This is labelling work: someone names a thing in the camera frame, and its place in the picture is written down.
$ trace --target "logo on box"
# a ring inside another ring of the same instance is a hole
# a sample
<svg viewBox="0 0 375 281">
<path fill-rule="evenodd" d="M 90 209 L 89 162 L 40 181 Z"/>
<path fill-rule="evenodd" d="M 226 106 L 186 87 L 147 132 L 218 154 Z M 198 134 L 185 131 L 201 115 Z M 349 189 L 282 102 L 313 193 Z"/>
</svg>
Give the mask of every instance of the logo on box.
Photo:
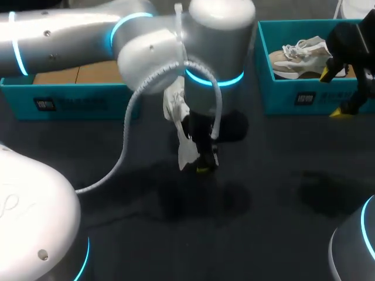
<svg viewBox="0 0 375 281">
<path fill-rule="evenodd" d="M 299 92 L 294 101 L 294 105 L 312 105 L 316 92 Z"/>
<path fill-rule="evenodd" d="M 34 103 L 39 111 L 56 111 L 56 107 L 51 98 L 34 98 Z"/>
</svg>

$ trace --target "teal box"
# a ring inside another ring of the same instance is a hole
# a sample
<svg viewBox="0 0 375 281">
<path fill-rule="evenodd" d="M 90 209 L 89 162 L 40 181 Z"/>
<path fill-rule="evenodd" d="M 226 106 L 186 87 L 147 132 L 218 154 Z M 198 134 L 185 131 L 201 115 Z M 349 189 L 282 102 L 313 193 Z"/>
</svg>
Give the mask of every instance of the teal box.
<svg viewBox="0 0 375 281">
<path fill-rule="evenodd" d="M 320 36 L 326 39 L 339 22 L 359 20 L 271 20 L 258 23 L 255 41 L 255 67 L 266 114 L 330 114 L 357 90 L 356 78 L 335 78 L 331 83 L 319 79 L 276 80 L 268 54 L 295 45 L 299 40 Z M 298 105 L 298 99 L 307 99 Z M 361 112 L 375 112 L 370 100 Z"/>
<path fill-rule="evenodd" d="M 120 83 L 33 85 L 34 77 L 0 81 L 18 120 L 123 120 L 133 93 Z M 133 119 L 139 117 L 139 110 L 137 103 Z"/>
</svg>

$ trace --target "yellow marking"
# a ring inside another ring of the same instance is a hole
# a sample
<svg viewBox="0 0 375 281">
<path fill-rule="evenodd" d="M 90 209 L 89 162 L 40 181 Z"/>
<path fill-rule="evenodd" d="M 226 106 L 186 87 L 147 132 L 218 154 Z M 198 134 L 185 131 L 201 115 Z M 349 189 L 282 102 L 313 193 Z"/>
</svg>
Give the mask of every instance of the yellow marking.
<svg viewBox="0 0 375 281">
<path fill-rule="evenodd" d="M 197 173 L 207 173 L 210 168 L 197 168 Z"/>
<path fill-rule="evenodd" d="M 325 67 L 324 70 L 323 70 L 323 73 L 322 73 L 322 75 L 321 75 L 320 82 L 323 82 L 323 83 L 324 83 L 324 81 L 322 81 L 322 79 L 324 79 L 324 76 L 327 75 L 327 73 L 328 73 L 328 68 Z"/>
<path fill-rule="evenodd" d="M 341 109 L 338 108 L 335 111 L 333 111 L 329 117 L 336 119 L 348 119 L 353 117 L 353 115 L 341 113 Z"/>
</svg>

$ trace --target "shoe lace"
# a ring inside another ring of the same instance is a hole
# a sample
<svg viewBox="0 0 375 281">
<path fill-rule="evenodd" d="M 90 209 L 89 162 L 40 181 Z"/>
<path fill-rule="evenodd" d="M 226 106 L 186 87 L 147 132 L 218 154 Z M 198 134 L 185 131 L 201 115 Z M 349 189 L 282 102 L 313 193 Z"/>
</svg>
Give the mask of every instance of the shoe lace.
<svg viewBox="0 0 375 281">
<path fill-rule="evenodd" d="M 298 41 L 295 46 L 292 46 L 292 45 L 283 46 L 282 49 L 284 51 L 285 56 L 288 59 L 293 59 L 296 56 L 306 56 L 306 55 L 311 54 L 311 52 L 304 49 L 305 45 L 301 47 L 301 44 L 303 44 L 304 42 L 306 42 L 306 40 Z"/>
</svg>

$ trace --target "beige shoe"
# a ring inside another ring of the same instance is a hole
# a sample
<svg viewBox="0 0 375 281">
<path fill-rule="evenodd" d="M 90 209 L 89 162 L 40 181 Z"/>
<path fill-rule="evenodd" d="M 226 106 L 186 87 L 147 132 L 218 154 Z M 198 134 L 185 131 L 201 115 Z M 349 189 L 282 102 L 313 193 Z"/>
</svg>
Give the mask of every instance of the beige shoe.
<svg viewBox="0 0 375 281">
<path fill-rule="evenodd" d="M 319 36 L 300 40 L 295 46 L 286 45 L 270 54 L 274 74 L 286 79 L 298 79 L 307 72 L 322 74 L 327 59 L 332 57 L 326 42 Z M 345 69 L 336 76 L 344 77 Z"/>
</svg>

